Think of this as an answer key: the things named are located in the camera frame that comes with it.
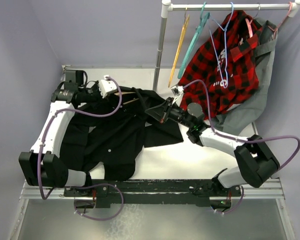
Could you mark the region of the beige wooden hanger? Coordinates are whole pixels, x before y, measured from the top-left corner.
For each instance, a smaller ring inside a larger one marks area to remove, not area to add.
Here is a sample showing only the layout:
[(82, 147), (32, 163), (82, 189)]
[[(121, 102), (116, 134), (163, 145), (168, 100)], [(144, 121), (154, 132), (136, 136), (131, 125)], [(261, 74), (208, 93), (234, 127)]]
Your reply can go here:
[(135, 92), (132, 91), (122, 91), (121, 92), (121, 106), (138, 101), (139, 97)]

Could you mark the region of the black button shirt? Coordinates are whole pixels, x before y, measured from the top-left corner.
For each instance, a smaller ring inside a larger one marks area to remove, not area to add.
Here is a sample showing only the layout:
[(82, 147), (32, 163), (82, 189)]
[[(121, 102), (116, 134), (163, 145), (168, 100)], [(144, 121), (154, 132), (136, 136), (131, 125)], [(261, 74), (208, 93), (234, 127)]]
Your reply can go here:
[(134, 175), (143, 148), (184, 141), (176, 122), (159, 123), (145, 114), (146, 109), (165, 101), (155, 91), (134, 87), (121, 87), (121, 91), (135, 92), (139, 100), (121, 106), (109, 117), (73, 116), (60, 150), (60, 159), (68, 168), (89, 172), (103, 163), (105, 180), (125, 181)]

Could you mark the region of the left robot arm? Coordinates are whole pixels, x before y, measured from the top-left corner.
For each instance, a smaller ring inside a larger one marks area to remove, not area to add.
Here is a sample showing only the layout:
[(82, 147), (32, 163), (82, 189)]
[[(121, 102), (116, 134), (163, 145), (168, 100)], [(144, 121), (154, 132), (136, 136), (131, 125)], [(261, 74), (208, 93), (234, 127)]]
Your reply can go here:
[(88, 88), (88, 75), (84, 70), (66, 70), (63, 81), (52, 93), (48, 117), (37, 140), (29, 151), (21, 152), (18, 162), (30, 186), (64, 188), (75, 187), (81, 196), (93, 191), (88, 173), (73, 170), (60, 159), (62, 142), (69, 123), (76, 113), (97, 118), (110, 117), (110, 113), (90, 114), (79, 110), (82, 103), (103, 100), (113, 93), (121, 93), (118, 83), (109, 75)]

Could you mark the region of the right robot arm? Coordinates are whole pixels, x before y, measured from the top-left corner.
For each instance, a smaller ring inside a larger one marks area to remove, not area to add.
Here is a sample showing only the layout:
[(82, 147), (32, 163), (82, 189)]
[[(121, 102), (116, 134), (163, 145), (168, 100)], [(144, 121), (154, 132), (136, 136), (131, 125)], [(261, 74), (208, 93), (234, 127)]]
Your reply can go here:
[(239, 185), (259, 188), (280, 168), (277, 158), (259, 135), (240, 137), (213, 130), (204, 122), (205, 115), (198, 103), (182, 109), (169, 97), (146, 109), (145, 113), (161, 124), (171, 120), (187, 127), (186, 134), (192, 143), (219, 150), (236, 159), (236, 167), (225, 168), (212, 178), (212, 190), (218, 196)]

